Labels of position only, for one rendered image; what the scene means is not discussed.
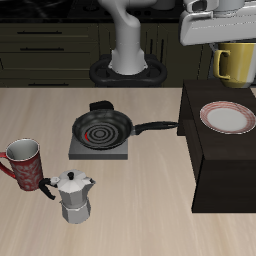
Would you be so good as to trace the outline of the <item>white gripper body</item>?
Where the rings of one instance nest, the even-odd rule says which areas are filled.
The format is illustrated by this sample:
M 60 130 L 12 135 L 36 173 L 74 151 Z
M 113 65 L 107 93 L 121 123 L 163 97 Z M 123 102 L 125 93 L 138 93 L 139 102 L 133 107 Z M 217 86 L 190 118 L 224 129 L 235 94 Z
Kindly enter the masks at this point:
M 234 17 L 215 18 L 212 11 L 183 11 L 179 31 L 184 46 L 256 38 L 256 5 L 245 5 Z

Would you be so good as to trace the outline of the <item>white and yellow mug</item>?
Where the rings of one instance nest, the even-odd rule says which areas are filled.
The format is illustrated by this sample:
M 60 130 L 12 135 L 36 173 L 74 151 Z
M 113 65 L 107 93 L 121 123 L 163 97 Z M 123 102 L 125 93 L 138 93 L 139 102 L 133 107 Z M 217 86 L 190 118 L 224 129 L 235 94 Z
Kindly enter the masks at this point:
M 219 43 L 213 75 L 229 88 L 248 88 L 256 76 L 256 43 Z

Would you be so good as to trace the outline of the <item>white plate with red rim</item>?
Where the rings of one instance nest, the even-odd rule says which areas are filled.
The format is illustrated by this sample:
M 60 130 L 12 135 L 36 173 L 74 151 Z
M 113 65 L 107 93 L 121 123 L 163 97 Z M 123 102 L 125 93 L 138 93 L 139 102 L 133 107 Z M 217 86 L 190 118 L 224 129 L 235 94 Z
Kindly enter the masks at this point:
M 213 131 L 244 134 L 256 127 L 256 115 L 247 107 L 228 101 L 211 102 L 200 110 L 200 119 Z

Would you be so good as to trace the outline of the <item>dark grey stove plate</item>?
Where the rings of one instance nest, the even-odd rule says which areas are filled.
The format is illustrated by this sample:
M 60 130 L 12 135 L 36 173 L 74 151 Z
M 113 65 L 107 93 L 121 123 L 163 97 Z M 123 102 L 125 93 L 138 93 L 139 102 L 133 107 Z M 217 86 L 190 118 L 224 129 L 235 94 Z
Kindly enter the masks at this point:
M 70 160 L 127 160 L 128 141 L 116 148 L 93 150 L 83 146 L 72 136 L 68 156 Z

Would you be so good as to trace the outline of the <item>red patterned mug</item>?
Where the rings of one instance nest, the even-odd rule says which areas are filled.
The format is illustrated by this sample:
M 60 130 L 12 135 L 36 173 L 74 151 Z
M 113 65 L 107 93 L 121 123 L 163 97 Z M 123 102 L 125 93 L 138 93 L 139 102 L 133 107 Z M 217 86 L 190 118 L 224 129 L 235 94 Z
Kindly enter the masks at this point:
M 37 190 L 43 179 L 38 142 L 25 138 L 9 144 L 0 152 L 0 170 L 14 178 L 22 190 Z

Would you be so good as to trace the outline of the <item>dark wooden cabinet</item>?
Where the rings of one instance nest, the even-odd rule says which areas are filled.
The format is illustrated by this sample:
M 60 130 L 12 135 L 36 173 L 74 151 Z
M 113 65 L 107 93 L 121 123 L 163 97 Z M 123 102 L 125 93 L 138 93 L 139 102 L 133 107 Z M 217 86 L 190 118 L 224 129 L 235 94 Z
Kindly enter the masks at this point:
M 200 110 L 208 103 L 239 103 L 256 114 L 250 89 L 226 88 L 218 80 L 183 82 L 177 134 L 187 141 L 196 180 L 194 213 L 256 213 L 256 128 L 225 135 L 205 126 Z

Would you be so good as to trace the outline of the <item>round black stove knob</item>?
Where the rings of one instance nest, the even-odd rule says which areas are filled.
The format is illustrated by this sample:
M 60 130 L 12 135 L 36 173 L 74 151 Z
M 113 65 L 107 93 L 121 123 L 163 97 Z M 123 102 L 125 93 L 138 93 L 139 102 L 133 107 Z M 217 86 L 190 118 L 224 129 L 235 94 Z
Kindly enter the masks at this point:
M 89 108 L 91 111 L 96 111 L 96 110 L 113 110 L 114 106 L 111 102 L 107 100 L 103 101 L 98 101 L 98 102 L 93 102 L 89 104 Z

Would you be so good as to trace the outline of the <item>black frying pan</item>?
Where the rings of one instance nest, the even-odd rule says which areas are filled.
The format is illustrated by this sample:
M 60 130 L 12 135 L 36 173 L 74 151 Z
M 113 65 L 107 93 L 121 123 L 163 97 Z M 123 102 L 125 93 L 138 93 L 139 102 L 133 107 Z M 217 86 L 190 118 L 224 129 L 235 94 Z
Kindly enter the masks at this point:
M 133 125 L 125 114 L 99 109 L 77 118 L 72 132 L 83 146 L 93 150 L 108 150 L 123 144 L 130 136 L 139 135 L 147 130 L 166 130 L 177 128 L 178 123 L 157 121 Z

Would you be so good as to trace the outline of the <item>dark kitchen cupboards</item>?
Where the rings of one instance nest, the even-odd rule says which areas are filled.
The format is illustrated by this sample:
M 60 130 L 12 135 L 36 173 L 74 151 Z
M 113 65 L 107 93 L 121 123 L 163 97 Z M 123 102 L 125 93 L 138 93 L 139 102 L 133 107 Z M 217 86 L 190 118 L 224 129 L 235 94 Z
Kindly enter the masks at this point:
M 168 71 L 164 87 L 209 77 L 208 45 L 182 46 L 175 8 L 128 12 L 141 22 L 141 48 Z M 0 0 L 0 87 L 92 87 L 90 66 L 115 48 L 110 14 L 97 0 Z

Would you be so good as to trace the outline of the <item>silver moka pot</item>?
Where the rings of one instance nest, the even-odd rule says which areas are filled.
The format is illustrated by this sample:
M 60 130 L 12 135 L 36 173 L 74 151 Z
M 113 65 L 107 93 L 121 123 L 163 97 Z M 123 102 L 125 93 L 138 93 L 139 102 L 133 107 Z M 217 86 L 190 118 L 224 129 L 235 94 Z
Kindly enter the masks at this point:
M 81 224 L 90 217 L 91 205 L 88 198 L 89 190 L 95 181 L 82 171 L 72 169 L 63 172 L 59 177 L 43 178 L 39 189 L 51 200 L 48 186 L 58 189 L 61 196 L 62 216 L 70 224 Z

